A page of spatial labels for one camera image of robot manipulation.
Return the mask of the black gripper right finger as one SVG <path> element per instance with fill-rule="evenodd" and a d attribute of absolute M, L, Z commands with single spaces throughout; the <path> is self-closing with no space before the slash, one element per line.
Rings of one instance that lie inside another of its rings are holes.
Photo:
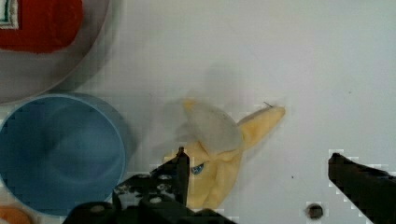
<path fill-rule="evenodd" d="M 396 224 L 394 175 L 333 153 L 328 178 L 374 224 Z"/>

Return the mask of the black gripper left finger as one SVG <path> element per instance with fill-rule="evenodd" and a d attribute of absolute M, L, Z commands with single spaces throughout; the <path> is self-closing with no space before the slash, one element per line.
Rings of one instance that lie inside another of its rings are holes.
<path fill-rule="evenodd" d="M 236 224 L 211 209 L 188 208 L 189 177 L 190 158 L 180 147 L 170 161 L 118 184 L 109 203 L 76 206 L 63 224 Z"/>

